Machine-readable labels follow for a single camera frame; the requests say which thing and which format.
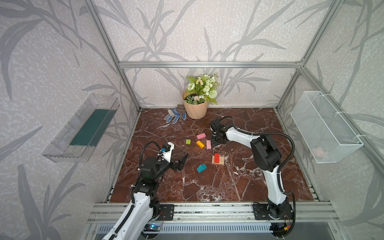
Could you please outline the red rectangular block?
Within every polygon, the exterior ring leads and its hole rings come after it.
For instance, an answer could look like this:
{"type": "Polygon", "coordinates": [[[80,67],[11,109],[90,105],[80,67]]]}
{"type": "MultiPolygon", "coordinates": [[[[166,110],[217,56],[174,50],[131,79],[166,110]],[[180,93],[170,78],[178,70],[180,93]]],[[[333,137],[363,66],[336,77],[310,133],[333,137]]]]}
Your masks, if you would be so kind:
{"type": "Polygon", "coordinates": [[[215,153],[214,154],[214,163],[218,164],[220,162],[220,154],[215,153]]]}

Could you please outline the natural wood block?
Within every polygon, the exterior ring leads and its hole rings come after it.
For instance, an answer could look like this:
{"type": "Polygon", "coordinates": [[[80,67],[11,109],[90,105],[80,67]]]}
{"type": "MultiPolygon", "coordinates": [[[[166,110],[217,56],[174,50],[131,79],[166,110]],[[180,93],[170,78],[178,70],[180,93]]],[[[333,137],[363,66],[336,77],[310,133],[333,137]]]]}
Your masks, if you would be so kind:
{"type": "Polygon", "coordinates": [[[224,161],[221,161],[221,160],[219,160],[219,162],[215,162],[215,160],[212,160],[212,164],[214,164],[214,165],[224,165],[225,164],[225,162],[224,161]]]}
{"type": "MultiPolygon", "coordinates": [[[[219,162],[224,162],[225,158],[224,157],[219,157],[219,162]]],[[[212,156],[212,163],[215,163],[215,156],[212,156]]]]}

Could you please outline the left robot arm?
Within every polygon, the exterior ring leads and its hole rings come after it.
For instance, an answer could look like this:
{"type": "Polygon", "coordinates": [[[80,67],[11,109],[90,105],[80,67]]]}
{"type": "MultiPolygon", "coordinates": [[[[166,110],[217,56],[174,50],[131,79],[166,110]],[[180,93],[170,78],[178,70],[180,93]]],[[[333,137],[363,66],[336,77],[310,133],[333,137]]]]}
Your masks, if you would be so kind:
{"type": "Polygon", "coordinates": [[[104,240],[136,240],[145,225],[160,214],[160,203],[156,193],[160,179],[169,170],[181,171],[188,154],[179,161],[171,161],[171,154],[163,153],[158,157],[145,159],[139,177],[131,190],[131,202],[104,240]]]}

